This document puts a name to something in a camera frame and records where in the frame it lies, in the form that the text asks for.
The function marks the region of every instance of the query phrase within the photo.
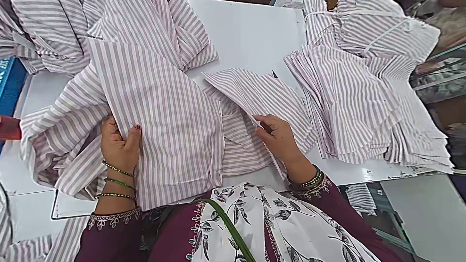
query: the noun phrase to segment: person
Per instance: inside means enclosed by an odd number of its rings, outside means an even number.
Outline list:
[[[289,124],[254,116],[256,134],[279,158],[291,190],[275,192],[248,182],[209,190],[223,212],[205,202],[168,205],[141,212],[130,176],[139,158],[141,126],[127,140],[110,117],[102,126],[108,177],[76,262],[400,262],[397,255],[347,203],[296,145]],[[240,237],[233,237],[233,225]]]

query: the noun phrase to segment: white floral dupatta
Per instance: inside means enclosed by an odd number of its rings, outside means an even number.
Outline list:
[[[286,198],[270,187],[246,182],[216,188],[211,199],[223,208],[256,262],[269,261],[265,229],[274,238],[280,262],[380,262],[320,209]],[[200,208],[202,214],[193,218],[197,236],[191,240],[194,249],[188,254],[192,261],[246,262],[217,212],[210,205]]]

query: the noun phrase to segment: green strap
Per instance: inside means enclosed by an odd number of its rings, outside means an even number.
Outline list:
[[[238,233],[236,228],[234,227],[233,223],[231,222],[230,218],[228,215],[223,211],[223,209],[212,199],[199,199],[195,200],[194,203],[197,202],[206,202],[209,203],[215,211],[219,214],[220,218],[223,220],[225,223],[226,228],[228,228],[228,231],[230,231],[230,234],[232,235],[234,241],[240,248],[241,252],[243,253],[244,257],[246,258],[247,262],[256,262],[254,259],[253,255],[251,254],[251,251],[249,251],[249,248],[247,247],[246,243],[244,243],[243,238],[241,235]]]
[[[131,188],[134,192],[136,192],[136,189],[128,184],[125,184],[123,182],[121,182],[120,180],[116,180],[116,179],[111,179],[111,178],[105,178],[104,181],[110,181],[110,182],[114,182],[114,183],[117,183],[117,184],[120,184],[122,186],[125,186],[125,187],[129,187]]]

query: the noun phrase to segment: glittery bangle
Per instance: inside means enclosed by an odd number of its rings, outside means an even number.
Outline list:
[[[291,183],[290,186],[292,187],[292,189],[297,190],[297,191],[306,191],[306,190],[316,187],[319,184],[324,174],[316,165],[313,164],[313,166],[315,167],[317,171],[315,174],[315,177],[313,177],[308,182],[304,182],[302,184]]]
[[[120,180],[116,180],[116,179],[111,179],[111,178],[105,178],[104,181],[110,181],[110,182],[114,182],[114,183],[117,183],[119,185],[122,185],[122,186],[125,186],[125,187],[129,187],[131,188],[134,192],[136,192],[136,189],[128,184],[125,184],[123,182],[121,182]]]
[[[115,171],[117,171],[117,172],[119,172],[119,173],[125,174],[125,175],[130,176],[130,177],[133,177],[133,176],[134,176],[133,174],[130,174],[130,173],[125,172],[125,171],[123,171],[123,170],[119,170],[118,168],[116,168],[116,167],[114,167],[114,166],[111,166],[111,165],[110,165],[109,163],[107,163],[107,161],[105,161],[105,160],[102,160],[102,164],[108,166],[109,168],[111,168],[111,169],[113,169],[113,170],[115,170]]]
[[[96,198],[101,198],[101,197],[103,197],[103,196],[125,197],[125,198],[129,198],[129,199],[132,199],[132,200],[136,201],[136,198],[135,198],[135,197],[128,196],[128,195],[123,195],[123,194],[116,194],[116,193],[103,193],[103,194],[98,194],[98,195],[96,195]]]

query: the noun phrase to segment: woman's left hand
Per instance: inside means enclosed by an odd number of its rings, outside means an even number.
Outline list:
[[[139,159],[139,141],[141,140],[141,126],[131,127],[126,141],[117,130],[115,118],[109,117],[102,124],[101,150],[105,161],[109,165],[133,174]]]

